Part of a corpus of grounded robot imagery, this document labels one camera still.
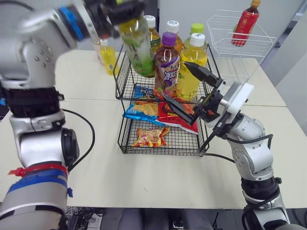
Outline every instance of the black wire basket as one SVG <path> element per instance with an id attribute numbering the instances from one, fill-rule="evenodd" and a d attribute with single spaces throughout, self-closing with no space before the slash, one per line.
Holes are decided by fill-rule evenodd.
<path id="1" fill-rule="evenodd" d="M 207 45 L 208 62 L 206 68 L 212 72 L 211 65 L 218 75 L 219 71 L 212 55 L 209 44 Z M 148 101 L 148 102 L 164 102 L 157 99 L 154 95 L 149 95 L 146 99 L 134 97 L 137 86 L 152 89 L 154 87 L 154 78 L 146 78 L 134 71 L 126 52 L 123 52 L 123 46 L 118 55 L 115 67 L 119 67 L 118 75 L 113 71 L 116 82 L 116 98 L 121 100 L 125 112 L 123 100 L 130 101 Z M 211 93 L 213 88 L 204 81 L 200 83 L 197 96 L 189 104 L 195 104 L 202 96 L 206 97 Z M 165 136 L 166 146 L 159 147 L 132 147 L 138 139 L 137 129 L 155 129 L 163 128 L 150 122 L 133 120 L 123 117 L 118 136 L 118 145 L 124 154 L 158 154 L 158 155 L 178 155 L 178 156 L 200 156 L 200 147 L 208 138 L 207 128 L 202 120 L 196 120 L 198 135 L 189 133 L 179 127 L 170 127 L 169 133 Z"/>

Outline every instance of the yellow drink bottle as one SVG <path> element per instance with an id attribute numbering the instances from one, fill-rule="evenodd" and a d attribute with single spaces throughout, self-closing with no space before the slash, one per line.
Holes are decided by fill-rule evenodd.
<path id="1" fill-rule="evenodd" d="M 179 54 L 181 54 L 183 43 L 182 43 L 181 38 L 178 35 L 178 33 L 179 33 L 179 22 L 173 21 L 173 20 L 168 21 L 167 25 L 166 25 L 166 31 L 177 35 L 175 50 Z"/>
<path id="2" fill-rule="evenodd" d="M 184 101 L 191 101 L 196 96 L 200 84 L 200 81 L 191 74 L 184 62 L 194 62 L 205 66 L 208 56 L 203 50 L 204 43 L 205 35 L 194 33 L 191 35 L 190 46 L 181 54 L 181 67 L 176 92 L 177 97 Z"/>
<path id="3" fill-rule="evenodd" d="M 116 56 L 115 56 L 115 50 L 113 47 L 108 45 L 108 42 L 106 39 L 100 40 L 100 55 L 104 62 L 106 72 L 109 75 L 113 75 L 113 69 L 115 67 L 116 63 Z M 118 75 L 118 67 L 115 69 L 115 75 Z"/>
<path id="4" fill-rule="evenodd" d="M 160 35 L 155 30 L 155 17 L 153 17 L 151 15 L 145 15 L 144 17 L 147 21 L 148 28 L 149 28 L 150 46 L 152 47 L 151 51 L 152 51 L 152 54 L 155 55 L 156 51 L 161 46 Z"/>
<path id="5" fill-rule="evenodd" d="M 184 49 L 187 49 L 189 46 L 190 46 L 190 39 L 191 39 L 191 35 L 193 33 L 200 33 L 200 34 L 203 34 L 204 32 L 204 25 L 202 23 L 193 23 L 192 26 L 191 26 L 191 29 L 190 29 L 190 37 L 188 37 L 184 43 L 183 43 L 183 47 Z"/>

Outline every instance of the red snack bag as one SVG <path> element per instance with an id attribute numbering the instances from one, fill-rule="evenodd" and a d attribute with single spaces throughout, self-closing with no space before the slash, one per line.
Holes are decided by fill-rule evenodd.
<path id="1" fill-rule="evenodd" d="M 193 104 L 181 104 L 188 114 L 194 114 Z M 160 102 L 158 107 L 158 121 L 173 127 L 179 127 L 187 132 L 198 134 L 197 123 L 194 122 L 193 125 L 189 125 L 180 116 L 175 114 L 169 105 L 165 102 Z"/>
<path id="2" fill-rule="evenodd" d="M 133 147 L 159 147 L 167 145 L 164 136 L 168 134 L 170 128 L 143 129 L 137 130 L 138 139 L 132 145 Z"/>

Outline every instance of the chip bag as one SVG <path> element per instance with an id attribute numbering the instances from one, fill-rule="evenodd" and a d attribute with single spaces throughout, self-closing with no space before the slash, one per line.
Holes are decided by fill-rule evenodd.
<path id="1" fill-rule="evenodd" d="M 181 105 L 184 107 L 186 113 L 194 114 L 193 104 L 182 103 Z M 189 133 L 198 134 L 196 122 L 190 126 L 184 119 L 175 114 L 170 106 L 164 102 L 159 103 L 158 121 L 167 126 L 179 127 Z"/>
<path id="2" fill-rule="evenodd" d="M 150 99 L 152 97 L 154 97 L 152 89 L 142 86 L 135 87 L 134 98 Z M 124 117 L 129 119 L 148 121 L 159 126 L 165 126 L 157 120 L 158 103 L 156 102 L 133 101 L 124 113 Z"/>
<path id="3" fill-rule="evenodd" d="M 170 128 L 162 129 L 142 129 L 137 130 L 138 139 L 132 145 L 133 147 L 159 147 L 167 145 L 164 136 L 168 134 Z"/>

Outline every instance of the white wire basket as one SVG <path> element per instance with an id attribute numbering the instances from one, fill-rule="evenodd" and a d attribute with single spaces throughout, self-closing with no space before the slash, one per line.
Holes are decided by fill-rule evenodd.
<path id="1" fill-rule="evenodd" d="M 213 47 L 218 57 L 248 57 L 255 58 L 259 64 L 275 43 L 276 37 L 268 36 L 267 33 L 255 24 L 251 34 L 234 33 L 234 27 L 238 24 L 241 11 L 218 10 L 218 14 L 207 21 L 210 33 L 211 47 Z M 244 46 L 235 46 L 231 43 L 233 35 L 248 35 Z"/>
<path id="2" fill-rule="evenodd" d="M 276 38 L 268 36 L 257 23 L 251 34 L 234 33 L 241 11 L 218 10 L 217 14 L 207 21 L 207 26 L 210 45 L 227 90 L 234 81 L 245 83 L 249 80 L 273 47 Z M 249 36 L 248 39 L 241 39 L 246 41 L 244 46 L 232 44 L 233 35 L 236 34 Z"/>

